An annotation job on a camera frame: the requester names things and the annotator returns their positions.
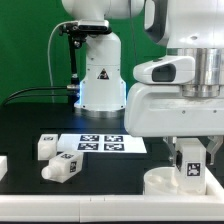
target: black square marker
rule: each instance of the black square marker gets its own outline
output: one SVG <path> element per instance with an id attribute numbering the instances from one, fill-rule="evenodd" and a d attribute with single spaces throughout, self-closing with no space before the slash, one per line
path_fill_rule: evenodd
<path id="1" fill-rule="evenodd" d="M 76 164 L 77 162 L 71 162 L 71 165 L 70 165 L 70 173 L 74 173 L 76 171 Z"/>
<path id="2" fill-rule="evenodd" d="M 54 138 L 53 137 L 44 137 L 44 141 L 53 141 Z"/>
<path id="3" fill-rule="evenodd" d="M 95 150 L 99 149 L 99 144 L 97 143 L 80 143 L 78 150 Z"/>
<path id="4" fill-rule="evenodd" d="M 98 142 L 99 140 L 99 135 L 81 135 L 80 138 L 80 142 Z"/>
<path id="5" fill-rule="evenodd" d="M 61 156 L 61 158 L 64 158 L 64 159 L 71 159 L 74 155 L 70 155 L 70 154 L 64 154 Z"/>
<path id="6" fill-rule="evenodd" d="M 104 144 L 104 151 L 124 151 L 124 144 Z"/>
<path id="7" fill-rule="evenodd" d="M 201 163 L 188 163 L 187 164 L 187 176 L 188 177 L 200 177 L 201 176 Z"/>
<path id="8" fill-rule="evenodd" d="M 105 135 L 104 141 L 105 142 L 124 142 L 124 138 L 122 135 L 119 135 L 119 136 Z"/>

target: robot camera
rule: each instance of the robot camera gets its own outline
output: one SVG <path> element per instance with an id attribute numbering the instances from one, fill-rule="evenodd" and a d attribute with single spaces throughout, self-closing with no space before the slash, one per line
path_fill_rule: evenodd
<path id="1" fill-rule="evenodd" d="M 79 20 L 78 29 L 86 32 L 106 32 L 109 29 L 109 22 L 107 20 Z"/>

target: white block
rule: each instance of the white block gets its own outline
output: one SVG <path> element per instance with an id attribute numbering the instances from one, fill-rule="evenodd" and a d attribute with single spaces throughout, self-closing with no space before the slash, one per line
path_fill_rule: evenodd
<path id="1" fill-rule="evenodd" d="M 43 134 L 38 142 L 38 160 L 49 160 L 57 154 L 57 134 Z"/>
<path id="2" fill-rule="evenodd" d="M 82 170 L 83 152 L 66 151 L 49 160 L 49 165 L 42 170 L 42 177 L 64 183 Z"/>
<path id="3" fill-rule="evenodd" d="M 205 194 L 206 148 L 197 138 L 178 138 L 176 151 L 182 154 L 181 164 L 175 168 L 179 193 Z"/>
<path id="4" fill-rule="evenodd" d="M 7 173 L 7 156 L 0 156 L 0 181 Z"/>

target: printed marker sheet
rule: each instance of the printed marker sheet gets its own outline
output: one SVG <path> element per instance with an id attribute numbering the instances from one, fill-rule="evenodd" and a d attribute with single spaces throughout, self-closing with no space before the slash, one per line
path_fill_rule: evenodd
<path id="1" fill-rule="evenodd" d="M 62 134 L 58 152 L 78 150 L 82 152 L 146 153 L 142 138 L 130 135 Z"/>

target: warning label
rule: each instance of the warning label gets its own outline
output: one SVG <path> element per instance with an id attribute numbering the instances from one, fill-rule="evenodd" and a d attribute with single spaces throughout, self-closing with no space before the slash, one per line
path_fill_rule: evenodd
<path id="1" fill-rule="evenodd" d="M 103 69 L 97 79 L 109 80 L 109 76 L 107 74 L 107 71 L 105 69 Z"/>

